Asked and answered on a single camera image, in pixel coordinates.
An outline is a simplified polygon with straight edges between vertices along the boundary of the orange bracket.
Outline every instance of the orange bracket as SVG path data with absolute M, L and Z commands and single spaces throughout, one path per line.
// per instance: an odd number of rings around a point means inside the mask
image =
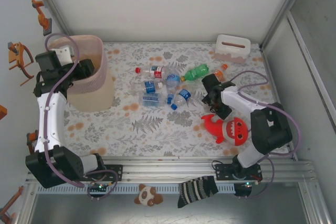
M 51 18 L 46 18 L 46 16 L 40 9 L 41 6 L 44 6 L 44 3 L 42 1 L 31 0 L 31 4 L 33 8 L 35 8 L 38 12 L 38 22 L 40 23 L 41 27 L 43 27 L 43 36 L 51 34 L 52 20 Z
M 0 120 L 7 115 L 7 109 L 0 105 Z
M 26 71 L 26 67 L 29 66 L 30 64 L 32 64 L 34 62 L 34 59 L 32 57 L 32 54 L 30 53 L 30 51 L 28 50 L 28 48 L 25 45 L 22 45 L 21 42 L 13 44 L 12 42 L 8 43 L 8 62 L 12 63 L 15 61 L 15 65 L 11 66 L 9 69 L 12 70 L 15 67 L 18 67 L 23 74 L 28 78 L 28 80 L 24 81 L 23 83 L 20 84 L 20 86 L 22 86 L 23 84 L 25 84 L 27 81 L 29 81 L 30 79 L 32 79 L 34 76 L 31 76 L 30 74 L 27 73 Z M 23 60 L 23 52 L 26 51 L 29 59 L 30 59 L 30 63 L 26 64 L 24 63 Z
M 38 138 L 38 130 L 34 133 L 27 133 L 27 146 L 29 149 L 29 153 L 34 154 L 35 148 L 33 147 L 33 142 L 35 142 Z
M 14 217 L 14 214 L 12 216 L 8 216 L 6 212 L 8 209 L 12 206 L 12 204 L 17 200 L 18 197 L 22 194 L 23 186 L 19 187 L 19 190 L 17 193 L 7 202 L 7 204 L 4 206 L 4 208 L 0 209 L 0 220 L 5 224 L 12 224 L 12 218 Z

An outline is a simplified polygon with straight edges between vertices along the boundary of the metal floor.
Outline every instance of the metal floor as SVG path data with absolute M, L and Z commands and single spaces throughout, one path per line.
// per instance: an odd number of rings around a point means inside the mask
M 91 202 L 86 195 L 38 195 L 29 223 L 307 223 L 301 196 L 293 183 L 275 183 L 255 199 L 238 200 L 232 194 L 216 194 L 181 209 L 177 208 L 178 194 L 163 195 L 163 202 L 153 207 L 136 205 L 135 197 L 111 195 L 102 202 Z

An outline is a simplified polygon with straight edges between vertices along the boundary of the orange bottle cap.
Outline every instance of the orange bottle cap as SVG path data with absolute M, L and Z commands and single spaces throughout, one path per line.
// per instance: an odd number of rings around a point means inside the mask
M 223 73 L 220 70 L 216 69 L 214 74 L 215 74 L 215 76 L 217 77 L 218 80 L 222 80 Z
M 228 65 L 227 65 L 227 64 L 223 64 L 223 65 L 222 65 L 222 69 L 223 69 L 223 70 L 226 70 L 227 68 L 228 68 Z

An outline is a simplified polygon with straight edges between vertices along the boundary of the red shark toy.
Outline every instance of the red shark toy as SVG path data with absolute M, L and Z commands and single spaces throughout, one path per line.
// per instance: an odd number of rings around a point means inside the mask
M 248 138 L 248 129 L 246 123 L 240 118 L 234 118 L 232 121 L 224 122 L 222 119 L 218 119 L 217 122 L 213 122 L 211 118 L 215 115 L 204 115 L 201 119 L 204 119 L 205 128 L 211 134 L 217 137 L 216 143 L 220 144 L 224 140 L 239 146 L 246 142 Z

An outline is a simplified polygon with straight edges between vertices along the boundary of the white wall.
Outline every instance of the white wall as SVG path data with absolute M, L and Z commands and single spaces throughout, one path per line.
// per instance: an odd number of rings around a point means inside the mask
M 8 63 L 8 42 L 20 41 L 35 56 L 44 52 L 42 27 L 32 0 L 0 0 L 0 104 L 8 109 L 8 115 L 0 120 L 0 207 L 16 193 L 28 172 L 25 156 L 29 154 L 26 134 L 38 128 L 38 106 L 33 95 L 35 78 L 20 87 L 25 80 L 18 68 L 9 71 L 14 63 Z M 53 31 L 59 31 L 55 22 Z M 27 72 L 38 72 L 38 64 L 27 67 Z
M 336 221 L 336 135 L 315 88 L 306 62 L 287 20 L 283 20 L 266 48 L 279 98 L 300 125 L 303 144 L 299 159 L 314 163 L 318 180 L 333 221 Z M 292 128 L 294 138 L 297 132 Z
M 284 0 L 55 0 L 74 34 L 104 41 L 262 42 Z

